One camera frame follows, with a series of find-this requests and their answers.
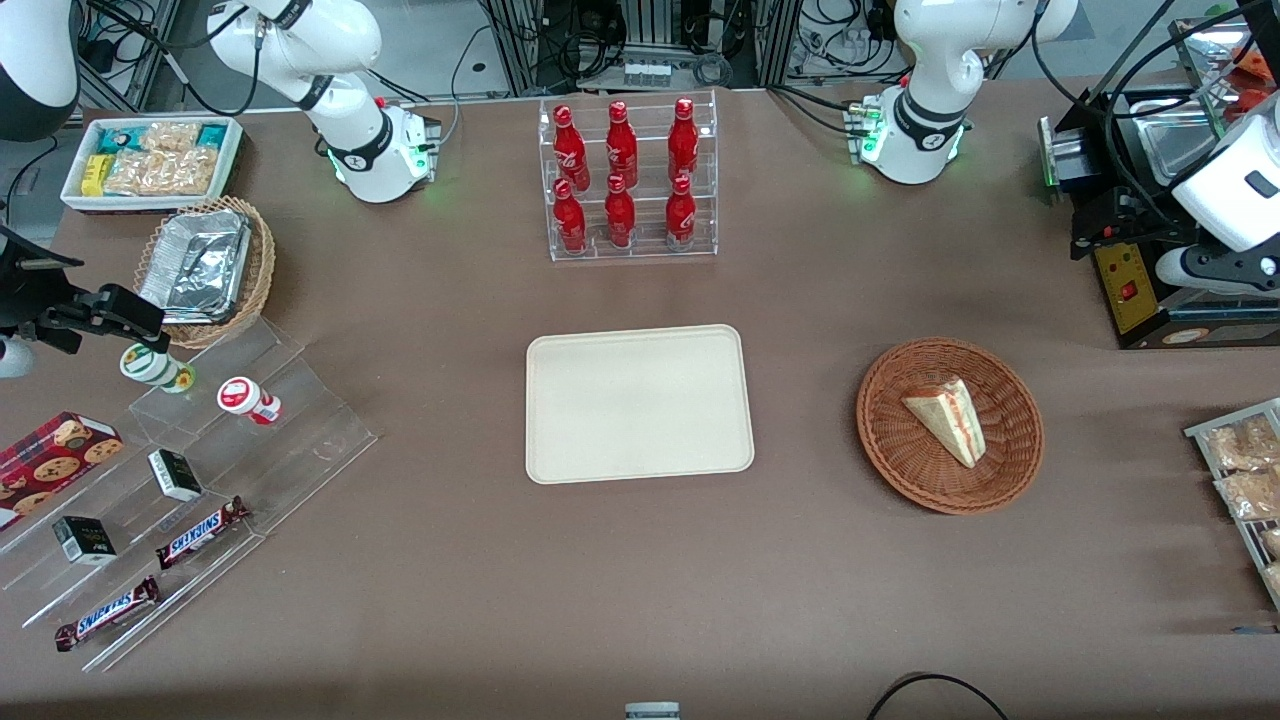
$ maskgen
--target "white tray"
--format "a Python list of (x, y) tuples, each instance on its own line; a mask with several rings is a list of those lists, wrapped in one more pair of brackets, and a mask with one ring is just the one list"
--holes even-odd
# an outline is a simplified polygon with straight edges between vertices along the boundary
[(535, 483), (739, 473), (755, 459), (742, 338), (728, 325), (540, 337), (526, 373)]
[[(102, 135), (113, 129), (147, 126), (154, 122), (227, 126), (227, 135), (223, 136), (223, 143), (218, 149), (218, 164), (214, 165), (214, 177), (209, 182), (209, 190), (204, 195), (155, 195), (145, 197), (114, 195), (90, 197), (81, 195), (81, 179), (84, 178), (84, 165), (88, 164), (90, 155), (97, 150), (97, 145), (99, 141), (102, 140)], [(241, 129), (239, 123), (232, 118), (223, 118), (219, 115), (155, 115), (93, 120), (84, 128), (84, 136), (81, 138), (79, 149), (76, 151), (76, 160), (72, 163), (72, 169), (67, 172), (67, 179), (63, 182), (63, 202), (67, 204), (68, 208), (79, 210), (81, 213), (128, 214), (189, 208), (197, 202), (215, 200), (223, 195), (223, 191), (227, 188), (227, 182), (230, 179), (232, 169), (236, 165), (236, 152), (239, 150), (242, 135), (243, 131)]]

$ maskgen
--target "red bottle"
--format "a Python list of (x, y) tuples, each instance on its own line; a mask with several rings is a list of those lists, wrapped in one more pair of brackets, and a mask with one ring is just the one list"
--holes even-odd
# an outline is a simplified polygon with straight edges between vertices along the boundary
[(694, 101), (687, 97), (676, 100), (676, 122), (667, 136), (667, 174), (675, 182), (685, 173), (692, 177), (698, 169), (698, 126), (694, 124)]
[(581, 255), (586, 252), (586, 215), (582, 214), (582, 205), (573, 197), (573, 186), (564, 178), (556, 178), (556, 204), (552, 205), (552, 214), (556, 215), (556, 231), (559, 232), (564, 252)]
[(640, 182), (640, 158), (636, 151), (636, 131), (627, 120), (627, 104), (609, 102), (609, 135), (604, 138), (609, 151), (609, 172), (622, 176), (627, 187)]
[(586, 192), (591, 187), (591, 173), (586, 169), (582, 133), (573, 127), (573, 111), (568, 105), (557, 105), (552, 117), (556, 118), (556, 163), (561, 176), (568, 178), (577, 192)]
[(631, 247), (636, 232), (636, 204), (627, 192), (626, 179), (609, 176), (609, 196), (604, 199), (604, 214), (609, 217), (609, 242), (620, 250)]
[(671, 183), (667, 199), (667, 247), (676, 252), (689, 250), (694, 243), (694, 213), (698, 204), (689, 195), (689, 176), (677, 176)]

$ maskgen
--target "wicker basket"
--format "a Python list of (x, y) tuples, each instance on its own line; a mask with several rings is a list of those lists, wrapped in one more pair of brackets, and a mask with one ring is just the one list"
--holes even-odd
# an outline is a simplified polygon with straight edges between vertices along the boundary
[[(271, 238), (271, 228), (266, 227), (262, 215), (248, 202), (238, 197), (219, 197), (186, 208), (178, 214), (189, 215), (215, 210), (242, 213), (252, 220), (253, 233), (250, 237), (248, 258), (244, 260), (244, 277), (241, 282), (239, 297), (236, 300), (236, 315), (220, 325), (165, 325), (165, 332), (173, 338), (174, 345), (192, 350), (209, 347), (218, 338), (261, 313), (262, 306), (266, 305), (266, 296), (271, 291), (271, 272), (275, 269), (275, 240)], [(151, 241), (142, 251), (142, 261), (133, 272), (134, 292), (142, 290), (142, 279), (146, 278), (147, 268), (151, 266), (151, 252), (155, 250), (156, 238), (160, 237), (160, 227), (151, 233)]]
[[(972, 470), (902, 404), (902, 395), (959, 375), (969, 387), (987, 454)], [(998, 510), (1021, 495), (1044, 454), (1044, 425), (1014, 372), (968, 342), (931, 337), (900, 345), (867, 372), (858, 391), (858, 434), (872, 464), (913, 501), (951, 515)]]

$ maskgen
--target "green and white cup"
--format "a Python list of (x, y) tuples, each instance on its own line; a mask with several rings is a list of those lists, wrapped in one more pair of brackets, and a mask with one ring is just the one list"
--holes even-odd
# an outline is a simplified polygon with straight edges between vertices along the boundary
[(196, 383), (196, 372), (191, 365), (141, 343), (129, 346), (120, 356), (120, 373), (131, 380), (174, 395), (187, 392)]

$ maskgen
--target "brown tablecloth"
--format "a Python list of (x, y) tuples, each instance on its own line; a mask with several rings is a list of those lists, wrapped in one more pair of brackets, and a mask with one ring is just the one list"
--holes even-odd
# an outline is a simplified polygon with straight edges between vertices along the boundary
[[(246, 115), (237, 193), (279, 252), (266, 315), (383, 437), (105, 675), (0, 605), (0, 698), (36, 703), (13, 716), (598, 720), (669, 698), (691, 720), (844, 719), (913, 670), (1024, 719), (1276, 707), (1277, 641), (1228, 634), (1275, 616), (1180, 430), (1280, 395), (1277, 355), (1114, 348), (1039, 188), (1034, 123), (1065, 101), (992, 83), (943, 177), (900, 187), (764, 92), (718, 99), (721, 255), (645, 266), (548, 260), (536, 102), (467, 105), (439, 181), (385, 206), (334, 181), (302, 114)], [(127, 281), (154, 224), (68, 213), (55, 249), (87, 260), (81, 284)], [(748, 471), (529, 480), (530, 341), (701, 323), (742, 336)], [(931, 334), (996, 352), (1039, 402), (1044, 466), (1007, 510), (928, 512), (861, 454), (863, 372)], [(42, 351), (0, 386), (0, 439), (124, 411), (123, 345)], [(884, 717), (974, 702), (915, 687)]]

